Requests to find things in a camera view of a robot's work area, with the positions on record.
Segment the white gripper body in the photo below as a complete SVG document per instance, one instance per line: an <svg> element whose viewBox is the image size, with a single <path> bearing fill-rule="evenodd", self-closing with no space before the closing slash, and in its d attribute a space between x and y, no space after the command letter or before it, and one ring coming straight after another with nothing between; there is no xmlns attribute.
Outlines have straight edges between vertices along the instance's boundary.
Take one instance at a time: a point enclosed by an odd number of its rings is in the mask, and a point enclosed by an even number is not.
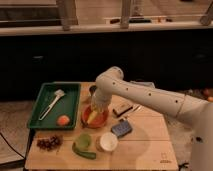
<svg viewBox="0 0 213 171"><path fill-rule="evenodd" d="M98 113L102 113L108 108L111 103L111 99L111 95L102 93L101 91L96 91L91 98L91 109Z"/></svg>

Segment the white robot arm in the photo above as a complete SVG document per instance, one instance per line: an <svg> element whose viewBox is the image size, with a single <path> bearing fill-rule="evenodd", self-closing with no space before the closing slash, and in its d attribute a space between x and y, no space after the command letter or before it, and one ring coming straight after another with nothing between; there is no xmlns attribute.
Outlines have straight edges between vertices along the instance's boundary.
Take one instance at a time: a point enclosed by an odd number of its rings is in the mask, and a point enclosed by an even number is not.
<svg viewBox="0 0 213 171"><path fill-rule="evenodd" d="M175 118L194 129L190 156L191 171L213 171L213 102L190 95L138 85L123 80L124 73L113 66L96 77L92 108L103 110L113 95Z"/></svg>

